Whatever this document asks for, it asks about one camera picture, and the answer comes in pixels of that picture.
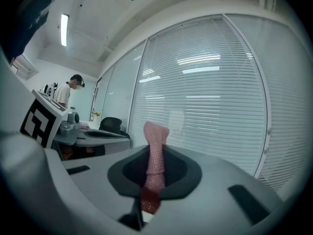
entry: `white horizontal blind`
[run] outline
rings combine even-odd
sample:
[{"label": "white horizontal blind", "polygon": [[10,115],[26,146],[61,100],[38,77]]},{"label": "white horizontal blind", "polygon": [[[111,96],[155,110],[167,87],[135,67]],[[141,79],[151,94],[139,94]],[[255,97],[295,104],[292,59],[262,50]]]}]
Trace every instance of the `white horizontal blind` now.
[{"label": "white horizontal blind", "polygon": [[247,46],[221,16],[151,38],[130,122],[134,146],[146,121],[168,126],[168,144],[228,160],[251,175],[266,132],[263,84]]},{"label": "white horizontal blind", "polygon": [[110,76],[113,70],[113,66],[111,66],[102,76],[101,80],[99,81],[97,88],[97,95],[94,99],[93,108],[94,112],[100,112],[102,113],[103,110],[103,104],[104,104],[104,97],[107,92]]},{"label": "white horizontal blind", "polygon": [[[286,26],[252,16],[229,17],[252,45],[266,76],[272,126],[259,179],[279,190],[312,152],[312,62]],[[287,190],[291,195],[295,189]]]},{"label": "white horizontal blind", "polygon": [[142,43],[115,63],[104,99],[101,119],[106,117],[121,119],[121,130],[125,132],[143,48]]}]

